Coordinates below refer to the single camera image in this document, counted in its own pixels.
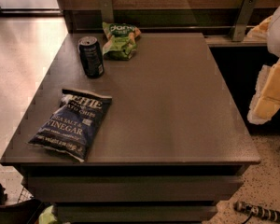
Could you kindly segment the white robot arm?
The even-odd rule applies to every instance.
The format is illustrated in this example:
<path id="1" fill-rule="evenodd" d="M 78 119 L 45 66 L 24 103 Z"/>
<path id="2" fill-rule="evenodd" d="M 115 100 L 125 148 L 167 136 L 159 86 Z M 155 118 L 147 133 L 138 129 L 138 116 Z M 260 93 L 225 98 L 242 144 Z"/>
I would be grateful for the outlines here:
<path id="1" fill-rule="evenodd" d="M 280 6 L 264 21 L 248 32 L 248 37 L 264 39 L 268 51 L 278 57 L 273 65 L 263 65 L 259 71 L 247 120 L 261 125 L 271 120 L 280 109 Z"/>

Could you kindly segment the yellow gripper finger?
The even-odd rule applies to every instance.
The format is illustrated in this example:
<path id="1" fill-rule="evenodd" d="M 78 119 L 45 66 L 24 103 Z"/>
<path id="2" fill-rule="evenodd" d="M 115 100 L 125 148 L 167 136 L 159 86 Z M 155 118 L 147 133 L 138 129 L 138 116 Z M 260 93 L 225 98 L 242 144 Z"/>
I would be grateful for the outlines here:
<path id="1" fill-rule="evenodd" d="M 252 28 L 247 33 L 247 37 L 266 40 L 271 19 L 272 19 L 272 16 L 266 18 L 260 24 L 258 24 L 254 28 Z"/>

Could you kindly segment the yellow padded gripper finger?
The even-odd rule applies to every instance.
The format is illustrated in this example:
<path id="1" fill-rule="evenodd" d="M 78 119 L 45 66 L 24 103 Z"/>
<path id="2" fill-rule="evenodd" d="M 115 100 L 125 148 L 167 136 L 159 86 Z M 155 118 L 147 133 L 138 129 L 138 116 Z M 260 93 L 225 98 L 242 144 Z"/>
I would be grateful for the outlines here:
<path id="1" fill-rule="evenodd" d="M 247 120 L 261 125 L 271 120 L 280 109 L 280 59 L 273 66 L 261 67 L 255 91 Z"/>

